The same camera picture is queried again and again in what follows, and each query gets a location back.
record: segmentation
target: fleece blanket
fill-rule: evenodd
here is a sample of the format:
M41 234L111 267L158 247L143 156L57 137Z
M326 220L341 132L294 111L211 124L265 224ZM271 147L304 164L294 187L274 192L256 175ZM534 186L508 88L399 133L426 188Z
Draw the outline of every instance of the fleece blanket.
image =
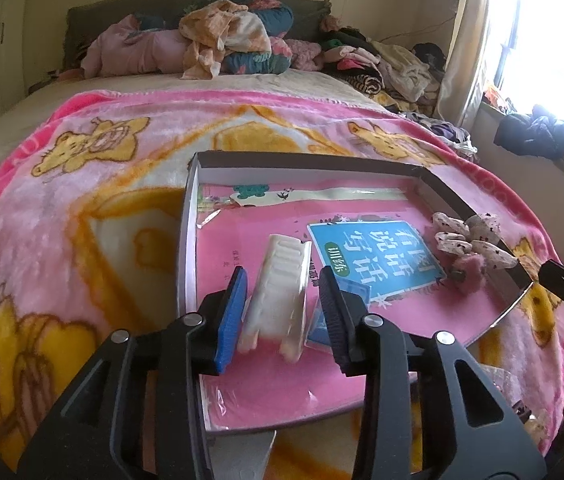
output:
M255 91L77 94L0 166L0 455L12 468L104 337L120 327L162 328L174 316L187 163L203 150L425 164L446 182L473 183L463 199L500 216L505 242L534 278L541 262L556 258L536 216L508 187L388 112ZM564 405L564 304L534 285L476 352L517 377L524 402L546 410L555 435ZM281 432L267 474L350 474L334 439L352 455L352 426L334 432L333 424L307 429L321 435L309 440Z

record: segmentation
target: cartoon bear print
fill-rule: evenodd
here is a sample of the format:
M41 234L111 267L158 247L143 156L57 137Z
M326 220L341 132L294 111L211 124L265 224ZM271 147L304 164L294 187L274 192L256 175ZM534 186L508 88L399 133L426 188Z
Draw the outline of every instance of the cartoon bear print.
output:
M0 457L15 470L24 447L57 396L95 352L99 337L83 322L48 314L18 317L0 286Z
M376 124L372 124L372 126L373 130L369 130L353 121L348 122L348 130L373 146L378 155L391 160L412 158L422 166L444 164L441 158L422 147L416 139L405 134L388 134Z
M539 284L540 259L527 238L522 238L511 251L517 256L524 270L534 281L531 289L520 301L519 308L529 320L536 344L543 348L553 336L555 330L555 315L553 311L560 305L562 300Z
M128 121L102 121L94 118L95 129L90 134L64 132L56 144L42 156L31 175L41 176L59 166L63 173L79 170L90 160L126 162L136 154L136 135L149 124L148 117Z

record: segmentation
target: metal screw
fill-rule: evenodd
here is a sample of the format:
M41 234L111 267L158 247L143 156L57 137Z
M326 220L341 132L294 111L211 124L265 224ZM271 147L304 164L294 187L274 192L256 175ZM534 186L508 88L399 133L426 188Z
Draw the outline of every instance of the metal screw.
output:
M376 328L378 326L382 326L382 323L384 323L384 320L377 314L366 314L366 316L364 316L364 324L366 326Z
M440 341L443 345L452 345L456 342L456 337L451 334L450 332L438 332L436 336L437 340Z
M202 316L200 316L197 312L191 312L190 314L184 316L182 322L186 326L197 326L202 323Z
M128 341L128 332L126 330L116 330L111 334L111 341L118 344Z

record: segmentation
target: white plastic toy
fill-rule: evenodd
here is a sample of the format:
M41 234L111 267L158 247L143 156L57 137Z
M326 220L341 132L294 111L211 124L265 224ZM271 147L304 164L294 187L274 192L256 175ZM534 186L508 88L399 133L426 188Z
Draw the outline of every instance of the white plastic toy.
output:
M311 245L290 236L268 237L267 254L238 341L239 352L255 349L261 336L280 341L286 361L295 363L300 358Z

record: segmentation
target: headboard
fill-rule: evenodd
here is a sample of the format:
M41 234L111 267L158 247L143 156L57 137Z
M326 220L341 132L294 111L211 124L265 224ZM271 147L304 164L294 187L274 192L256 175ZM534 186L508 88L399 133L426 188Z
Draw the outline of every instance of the headboard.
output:
M133 12L160 16L169 28L177 28L180 18L191 4L203 0L104 0L95 4L73 7L66 15L67 29L64 37L64 69L76 68L80 53L110 25ZM293 27L285 36L293 40L316 41L319 24L331 12L329 0L279 0L291 7Z

